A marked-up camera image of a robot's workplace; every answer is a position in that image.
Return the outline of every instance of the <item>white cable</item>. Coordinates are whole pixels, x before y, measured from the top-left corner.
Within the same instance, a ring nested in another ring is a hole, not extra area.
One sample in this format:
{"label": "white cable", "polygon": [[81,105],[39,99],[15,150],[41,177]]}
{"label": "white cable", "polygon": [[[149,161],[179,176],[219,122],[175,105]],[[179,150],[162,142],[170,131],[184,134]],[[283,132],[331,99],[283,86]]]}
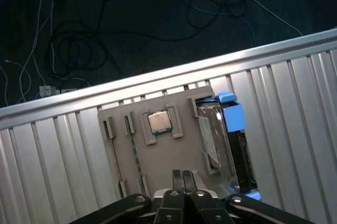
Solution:
{"label": "white cable", "polygon": [[[51,37],[53,35],[53,12],[54,12],[54,0],[52,0],[52,5],[51,5]],[[54,51],[54,45],[53,42],[51,42],[51,48],[52,48],[52,69],[53,69],[53,73],[56,75],[55,73],[55,51]]]}
{"label": "white cable", "polygon": [[287,23],[285,20],[283,20],[282,18],[278,17],[275,13],[271,12],[269,9],[267,9],[265,6],[263,6],[260,2],[258,2],[257,0],[252,0],[253,2],[255,2],[256,4],[258,4],[260,7],[262,7],[265,11],[267,11],[269,14],[271,14],[272,16],[274,16],[276,19],[278,19],[279,21],[283,22],[285,25],[287,25],[288,27],[292,28],[293,30],[295,30],[297,33],[299,33],[301,36],[303,36],[303,34],[294,26],[292,26],[291,24]]}
{"label": "white cable", "polygon": [[36,63],[36,60],[35,60],[35,56],[34,56],[34,50],[35,50],[35,48],[36,48],[38,34],[40,33],[40,31],[42,30],[42,28],[44,27],[44,25],[47,23],[47,21],[48,21],[49,19],[50,19],[50,16],[49,16],[49,17],[46,19],[46,21],[42,24],[41,28],[39,28],[39,30],[37,30],[36,35],[35,35],[35,38],[34,38],[34,42],[33,42],[33,49],[32,49],[32,51],[33,51],[32,56],[33,56],[34,64],[35,64],[35,67],[36,67],[36,70],[37,70],[38,75],[40,76],[40,78],[41,78],[42,81],[43,81],[44,86],[46,86],[46,80],[42,77],[42,75],[41,75],[41,73],[40,73],[40,71],[39,71],[39,68],[38,68],[38,66],[37,66],[37,63]]}
{"label": "white cable", "polygon": [[0,65],[0,70],[4,73],[5,79],[6,79],[4,95],[5,95],[5,102],[6,102],[6,105],[8,106],[8,101],[7,101],[8,77],[7,77],[7,74],[5,73],[5,71],[3,70],[3,68],[1,67],[1,65]]}
{"label": "white cable", "polygon": [[79,78],[79,77],[73,77],[73,78],[71,78],[71,79],[78,79],[78,80],[82,80],[83,82],[86,82],[87,84],[88,84],[88,86],[91,86],[90,85],[90,83],[89,83],[89,81],[88,80],[86,80],[86,79],[84,79],[84,78]]}
{"label": "white cable", "polygon": [[[38,7],[38,13],[37,13],[37,27],[39,26],[39,20],[40,20],[40,13],[41,13],[41,7],[42,7],[42,0],[40,0],[39,2],[39,7]],[[30,88],[31,88],[31,85],[29,85],[29,89],[26,91],[26,93],[24,94],[23,91],[22,91],[22,82],[21,82],[21,79],[22,79],[22,74],[24,72],[24,69],[26,68],[31,56],[34,54],[34,49],[36,47],[36,42],[37,42],[37,38],[38,38],[38,28],[37,28],[37,34],[35,35],[35,38],[34,38],[34,42],[33,42],[33,49],[30,53],[30,55],[28,56],[28,59],[26,61],[26,63],[24,64],[23,66],[23,69],[20,73],[20,77],[19,77],[19,85],[20,85],[20,91],[21,91],[21,95],[22,95],[22,98],[24,101],[26,101],[25,99],[25,95],[29,92]]]}
{"label": "white cable", "polygon": [[45,90],[46,90],[46,88],[43,88],[42,90],[40,90],[40,91],[36,94],[35,99],[37,99],[38,96],[40,95],[40,93],[42,93],[42,92],[45,91]]}
{"label": "white cable", "polygon": [[32,79],[31,79],[31,76],[29,75],[29,73],[27,72],[27,70],[21,65],[21,64],[18,64],[16,62],[13,62],[13,61],[10,61],[10,60],[5,60],[6,63],[10,63],[10,64],[14,64],[14,65],[17,65],[18,67],[22,68],[22,71],[25,72],[28,76],[28,79],[29,79],[29,87],[28,87],[28,90],[26,91],[25,95],[28,93],[29,89],[31,88],[32,86]]}

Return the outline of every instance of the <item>blue plastic clip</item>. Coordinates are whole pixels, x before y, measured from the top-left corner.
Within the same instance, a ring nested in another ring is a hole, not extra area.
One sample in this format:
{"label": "blue plastic clip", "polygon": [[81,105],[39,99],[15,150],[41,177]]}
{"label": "blue plastic clip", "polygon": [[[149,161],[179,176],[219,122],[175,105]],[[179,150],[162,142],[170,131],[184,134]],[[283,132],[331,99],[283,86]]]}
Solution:
{"label": "blue plastic clip", "polygon": [[218,97],[219,97],[220,103],[227,103],[227,102],[230,102],[230,101],[237,100],[236,95],[229,92],[229,91],[223,91],[223,92],[219,93]]}
{"label": "blue plastic clip", "polygon": [[[233,193],[237,193],[237,194],[241,193],[239,190],[235,189],[233,185],[230,185],[229,189]],[[261,200],[261,194],[257,189],[251,190],[243,195],[246,195],[247,197],[250,197],[252,199]]]}
{"label": "blue plastic clip", "polygon": [[246,128],[243,109],[240,104],[222,109],[226,121],[227,132],[235,132]]}

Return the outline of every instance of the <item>corrugated metal panel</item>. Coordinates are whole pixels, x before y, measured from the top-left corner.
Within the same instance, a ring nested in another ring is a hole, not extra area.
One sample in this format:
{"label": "corrugated metal panel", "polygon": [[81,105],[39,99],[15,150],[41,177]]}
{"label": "corrugated metal panel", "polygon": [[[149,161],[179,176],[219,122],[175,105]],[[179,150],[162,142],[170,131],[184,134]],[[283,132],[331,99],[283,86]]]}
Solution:
{"label": "corrugated metal panel", "polygon": [[211,85],[235,92],[243,105],[262,200],[337,223],[335,33],[321,44],[291,40],[0,110],[0,221],[67,223],[117,200],[98,109]]}

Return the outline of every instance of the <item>cpu processor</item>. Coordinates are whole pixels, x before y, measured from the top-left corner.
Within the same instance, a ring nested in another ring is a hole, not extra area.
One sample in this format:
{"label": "cpu processor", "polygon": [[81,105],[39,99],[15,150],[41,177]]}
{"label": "cpu processor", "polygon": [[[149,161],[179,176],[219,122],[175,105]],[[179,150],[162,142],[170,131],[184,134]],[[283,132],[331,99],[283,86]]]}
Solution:
{"label": "cpu processor", "polygon": [[164,109],[149,114],[148,120],[150,122],[152,134],[158,135],[167,131],[172,131],[172,123],[169,111]]}

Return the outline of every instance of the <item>screw head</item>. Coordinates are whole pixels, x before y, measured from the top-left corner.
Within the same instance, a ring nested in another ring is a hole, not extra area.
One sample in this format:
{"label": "screw head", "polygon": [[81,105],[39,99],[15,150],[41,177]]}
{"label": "screw head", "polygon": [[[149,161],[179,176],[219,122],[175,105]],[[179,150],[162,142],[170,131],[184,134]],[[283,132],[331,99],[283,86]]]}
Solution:
{"label": "screw head", "polygon": [[232,198],[232,200],[234,200],[234,202],[236,202],[236,203],[239,203],[239,202],[241,202],[242,198],[240,198],[239,196],[234,196]]}
{"label": "screw head", "polygon": [[197,191],[196,194],[197,194],[199,197],[205,196],[205,192],[203,192],[203,191]]}
{"label": "screw head", "polygon": [[136,199],[135,199],[136,202],[143,202],[145,201],[145,198],[143,196],[138,196]]}
{"label": "screw head", "polygon": [[179,192],[177,192],[177,191],[171,191],[171,192],[170,192],[170,195],[171,195],[171,196],[178,196],[178,195],[179,195]]}

